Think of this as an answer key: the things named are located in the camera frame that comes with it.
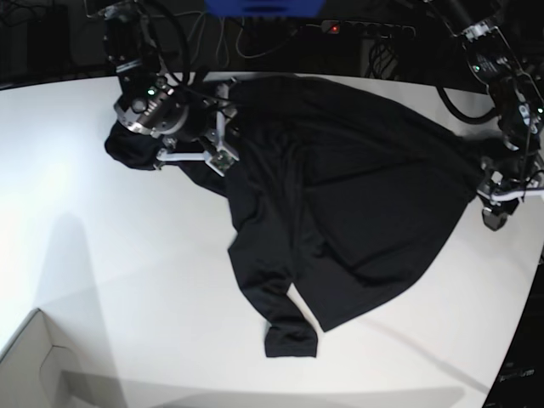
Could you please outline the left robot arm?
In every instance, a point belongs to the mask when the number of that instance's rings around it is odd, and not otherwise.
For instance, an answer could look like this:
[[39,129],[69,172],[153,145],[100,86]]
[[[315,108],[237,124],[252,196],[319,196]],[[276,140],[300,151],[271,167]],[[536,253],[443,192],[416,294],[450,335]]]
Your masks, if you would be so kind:
[[429,1],[453,37],[461,40],[467,63],[495,104],[506,142],[523,153],[520,178],[529,181],[529,147],[543,129],[543,98],[500,28],[489,1]]

